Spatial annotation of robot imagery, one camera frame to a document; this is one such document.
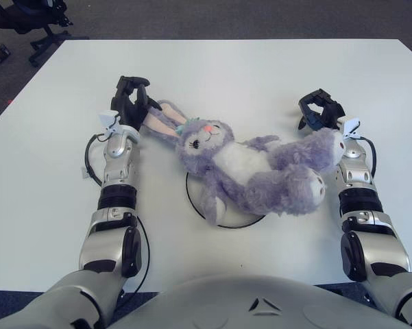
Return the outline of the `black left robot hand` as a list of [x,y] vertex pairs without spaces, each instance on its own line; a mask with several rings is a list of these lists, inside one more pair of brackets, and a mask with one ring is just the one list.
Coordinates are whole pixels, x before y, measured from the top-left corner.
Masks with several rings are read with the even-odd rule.
[[143,77],[121,76],[110,109],[117,111],[119,123],[139,131],[150,108],[162,110],[160,105],[147,95],[149,80]]

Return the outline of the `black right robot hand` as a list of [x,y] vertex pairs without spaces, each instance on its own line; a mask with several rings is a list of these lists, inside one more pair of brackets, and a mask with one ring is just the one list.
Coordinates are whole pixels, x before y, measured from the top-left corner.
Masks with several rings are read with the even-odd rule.
[[[311,110],[310,104],[319,106],[322,108],[322,112],[318,113]],[[305,95],[299,100],[298,105],[302,112],[298,130],[302,130],[305,126],[310,127],[314,131],[324,127],[338,130],[337,120],[345,116],[341,104],[332,100],[331,96],[323,89],[318,89]]]

